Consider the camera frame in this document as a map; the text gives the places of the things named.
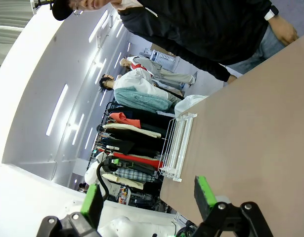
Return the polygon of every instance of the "black cap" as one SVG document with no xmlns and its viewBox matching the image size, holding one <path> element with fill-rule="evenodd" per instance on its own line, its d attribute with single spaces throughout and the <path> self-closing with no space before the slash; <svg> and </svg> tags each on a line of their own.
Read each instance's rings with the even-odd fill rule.
<svg viewBox="0 0 304 237">
<path fill-rule="evenodd" d="M 69 7 L 68 3 L 69 0 L 54 1 L 52 12 L 56 20 L 63 21 L 73 13 L 73 10 Z"/>
</svg>

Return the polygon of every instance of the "hand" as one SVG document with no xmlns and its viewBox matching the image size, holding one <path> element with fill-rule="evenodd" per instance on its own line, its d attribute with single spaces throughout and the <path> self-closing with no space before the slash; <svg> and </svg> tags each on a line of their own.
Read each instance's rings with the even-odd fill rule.
<svg viewBox="0 0 304 237">
<path fill-rule="evenodd" d="M 227 80 L 227 83 L 228 83 L 228 84 L 230 84 L 231 82 L 234 82 L 234 81 L 235 81 L 235 79 L 237 79 L 237 77 L 236 77 L 236 76 L 234 76 L 234 75 L 230 75 L 229 79 Z"/>
<path fill-rule="evenodd" d="M 287 22 L 281 16 L 274 16 L 269 21 L 269 24 L 274 31 L 276 37 L 285 45 L 289 45 L 296 41 L 299 36 L 292 24 Z"/>
</svg>

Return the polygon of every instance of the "black jacket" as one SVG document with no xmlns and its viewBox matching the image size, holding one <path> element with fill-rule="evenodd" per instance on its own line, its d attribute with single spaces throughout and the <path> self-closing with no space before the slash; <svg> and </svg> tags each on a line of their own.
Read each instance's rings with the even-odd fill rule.
<svg viewBox="0 0 304 237">
<path fill-rule="evenodd" d="M 269 0 L 138 0 L 119 12 L 132 33 L 227 81 L 231 65 L 251 57 L 268 26 Z"/>
</svg>

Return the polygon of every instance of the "white wire rack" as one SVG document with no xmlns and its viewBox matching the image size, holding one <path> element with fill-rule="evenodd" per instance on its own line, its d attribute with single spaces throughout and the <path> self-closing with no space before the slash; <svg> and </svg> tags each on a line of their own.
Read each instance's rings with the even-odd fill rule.
<svg viewBox="0 0 304 237">
<path fill-rule="evenodd" d="M 161 175 L 174 181 L 182 181 L 180 178 L 181 170 L 185 160 L 193 118 L 196 116 L 197 114 L 184 113 L 172 119 L 168 126 L 158 171 Z"/>
</svg>

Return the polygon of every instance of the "person in gray jacket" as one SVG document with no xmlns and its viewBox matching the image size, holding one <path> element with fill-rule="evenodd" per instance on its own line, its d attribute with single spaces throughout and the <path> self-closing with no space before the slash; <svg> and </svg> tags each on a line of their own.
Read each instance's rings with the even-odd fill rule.
<svg viewBox="0 0 304 237">
<path fill-rule="evenodd" d="M 186 83 L 192 85 L 196 82 L 196 73 L 195 76 L 172 73 L 165 70 L 162 65 L 145 57 L 137 56 L 123 58 L 120 61 L 120 65 L 123 67 L 131 67 L 132 70 L 138 67 L 145 68 L 150 74 L 153 75 L 154 79 L 159 80 L 161 83 L 164 81 L 171 84 Z"/>
</svg>

